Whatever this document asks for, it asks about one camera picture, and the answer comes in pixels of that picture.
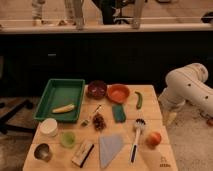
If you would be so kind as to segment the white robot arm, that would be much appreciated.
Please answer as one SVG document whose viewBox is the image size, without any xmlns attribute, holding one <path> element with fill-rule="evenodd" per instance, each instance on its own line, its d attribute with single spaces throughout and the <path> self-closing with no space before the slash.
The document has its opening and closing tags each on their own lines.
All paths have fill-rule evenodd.
<svg viewBox="0 0 213 171">
<path fill-rule="evenodd" d="M 208 70 L 200 63 L 192 63 L 170 71 L 166 87 L 158 97 L 163 124 L 170 125 L 187 101 L 213 117 L 213 88 L 205 84 Z"/>
</svg>

